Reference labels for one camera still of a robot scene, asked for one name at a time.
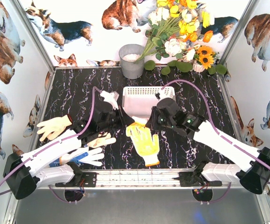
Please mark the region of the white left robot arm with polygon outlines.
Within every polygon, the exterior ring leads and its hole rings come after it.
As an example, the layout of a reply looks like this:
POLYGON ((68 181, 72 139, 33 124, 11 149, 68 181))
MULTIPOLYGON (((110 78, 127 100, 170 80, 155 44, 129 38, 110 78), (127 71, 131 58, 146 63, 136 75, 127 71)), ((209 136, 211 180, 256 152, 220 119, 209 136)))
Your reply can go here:
POLYGON ((10 191, 20 200, 47 185, 78 185, 83 175, 78 165, 101 166, 101 146, 115 142, 109 131, 133 122, 121 107, 100 109, 38 149, 22 155, 12 153, 3 173, 10 191))

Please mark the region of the orange dotted white glove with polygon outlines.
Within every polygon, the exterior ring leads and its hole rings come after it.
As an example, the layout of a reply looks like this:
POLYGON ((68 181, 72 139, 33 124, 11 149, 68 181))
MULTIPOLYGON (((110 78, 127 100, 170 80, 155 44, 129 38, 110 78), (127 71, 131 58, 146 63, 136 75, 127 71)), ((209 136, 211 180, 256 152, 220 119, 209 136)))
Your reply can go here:
POLYGON ((141 124, 133 123, 126 128, 126 136, 130 137, 137 154, 143 158, 145 166, 159 165, 159 137, 152 135, 151 130, 141 124))

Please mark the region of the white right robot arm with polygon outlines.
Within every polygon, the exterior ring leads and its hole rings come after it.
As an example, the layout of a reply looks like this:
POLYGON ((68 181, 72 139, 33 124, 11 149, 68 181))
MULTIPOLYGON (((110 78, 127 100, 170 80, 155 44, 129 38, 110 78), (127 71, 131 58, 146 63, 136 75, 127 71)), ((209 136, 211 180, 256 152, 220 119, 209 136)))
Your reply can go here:
POLYGON ((171 98, 160 100, 151 109, 146 124, 150 130, 168 128, 183 137, 202 143, 232 161, 232 164, 205 162, 196 174, 209 182, 241 184, 254 194, 262 194, 270 179, 270 149, 246 145, 217 130, 209 120, 194 113, 184 112, 171 98))

